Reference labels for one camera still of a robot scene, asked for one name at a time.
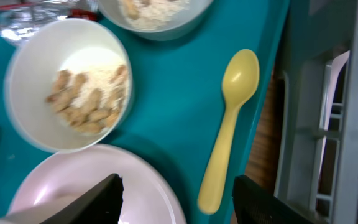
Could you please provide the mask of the yellow plastic spoon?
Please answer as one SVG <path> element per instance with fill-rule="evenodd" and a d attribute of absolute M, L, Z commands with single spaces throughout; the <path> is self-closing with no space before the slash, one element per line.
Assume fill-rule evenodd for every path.
<path fill-rule="evenodd" d="M 256 54 L 250 49 L 238 51 L 223 76 L 223 120 L 198 194 L 197 205 L 204 214 L 212 215 L 220 207 L 239 111 L 257 91 L 259 79 L 260 68 Z"/>

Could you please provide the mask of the white bowl with peanuts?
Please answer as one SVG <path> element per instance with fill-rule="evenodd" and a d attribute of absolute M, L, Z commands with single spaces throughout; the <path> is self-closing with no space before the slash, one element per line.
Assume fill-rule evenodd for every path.
<path fill-rule="evenodd" d="M 85 19 L 43 26 L 12 56 L 4 101 L 15 130 L 47 152 L 86 149 L 127 116 L 131 63 L 117 36 Z"/>

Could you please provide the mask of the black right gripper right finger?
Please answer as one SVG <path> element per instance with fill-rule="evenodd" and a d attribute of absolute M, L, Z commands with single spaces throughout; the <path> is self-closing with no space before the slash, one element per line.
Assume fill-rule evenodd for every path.
<path fill-rule="evenodd" d="M 246 175 L 235 177 L 232 200 L 239 224 L 312 224 Z"/>

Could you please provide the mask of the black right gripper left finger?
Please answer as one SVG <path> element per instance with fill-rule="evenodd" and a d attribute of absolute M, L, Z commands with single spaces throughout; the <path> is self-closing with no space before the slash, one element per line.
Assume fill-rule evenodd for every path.
<path fill-rule="evenodd" d="M 118 224 L 124 186 L 111 174 L 42 224 Z"/>

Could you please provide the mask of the white paper cup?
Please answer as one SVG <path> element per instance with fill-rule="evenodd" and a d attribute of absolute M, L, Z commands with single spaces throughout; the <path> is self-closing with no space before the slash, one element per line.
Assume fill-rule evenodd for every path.
<path fill-rule="evenodd" d="M 45 203 L 34 205 L 33 207 L 19 212 L 10 213 L 0 218 L 0 224 L 41 223 L 63 210 L 77 198 L 78 197 L 74 197 L 73 195 L 64 196 Z"/>

